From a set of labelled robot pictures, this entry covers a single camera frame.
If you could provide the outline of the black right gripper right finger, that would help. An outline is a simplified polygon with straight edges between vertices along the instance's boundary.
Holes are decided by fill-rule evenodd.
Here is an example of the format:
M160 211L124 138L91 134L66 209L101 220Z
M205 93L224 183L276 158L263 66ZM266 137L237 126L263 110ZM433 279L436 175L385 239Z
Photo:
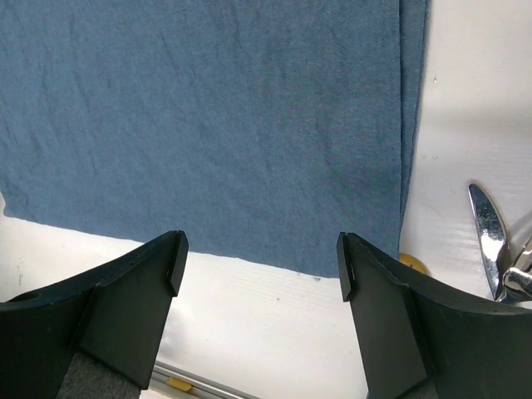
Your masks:
M371 398L528 398L531 312L463 292L340 233L349 303Z

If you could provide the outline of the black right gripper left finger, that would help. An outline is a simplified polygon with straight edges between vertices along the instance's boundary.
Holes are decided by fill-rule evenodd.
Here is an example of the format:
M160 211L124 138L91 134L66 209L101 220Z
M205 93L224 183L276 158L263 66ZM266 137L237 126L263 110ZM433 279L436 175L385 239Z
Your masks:
M137 398L147 389L188 240L172 230L1 305L4 398Z

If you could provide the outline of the gold spoon green handle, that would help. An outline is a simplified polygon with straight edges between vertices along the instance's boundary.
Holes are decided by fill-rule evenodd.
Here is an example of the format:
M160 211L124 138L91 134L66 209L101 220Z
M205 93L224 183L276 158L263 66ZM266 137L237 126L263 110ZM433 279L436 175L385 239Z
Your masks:
M425 264L421 260L419 260L418 258L410 254L400 253L398 260L402 264L406 265L409 268L415 269L419 273L423 273L423 274L429 273Z

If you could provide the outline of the silver knife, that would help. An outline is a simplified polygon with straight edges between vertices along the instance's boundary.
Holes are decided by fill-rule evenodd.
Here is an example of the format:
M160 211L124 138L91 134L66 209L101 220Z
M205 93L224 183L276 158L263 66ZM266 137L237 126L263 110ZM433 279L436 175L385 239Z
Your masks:
M490 196L477 183L468 185L475 230L485 275L494 299L503 293L503 275L510 266L510 247L505 224Z

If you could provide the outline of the blue cloth placemat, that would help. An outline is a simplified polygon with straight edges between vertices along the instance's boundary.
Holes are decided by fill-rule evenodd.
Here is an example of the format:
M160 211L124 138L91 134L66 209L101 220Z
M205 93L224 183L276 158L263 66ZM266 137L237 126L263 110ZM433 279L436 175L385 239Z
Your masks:
M320 277L397 256L426 1L4 1L8 216Z

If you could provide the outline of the aluminium frame rail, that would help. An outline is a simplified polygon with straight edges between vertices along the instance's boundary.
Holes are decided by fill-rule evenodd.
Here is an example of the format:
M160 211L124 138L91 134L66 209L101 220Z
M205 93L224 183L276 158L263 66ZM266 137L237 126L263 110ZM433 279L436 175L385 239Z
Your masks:
M169 398L255 399L256 396L156 361L150 388Z

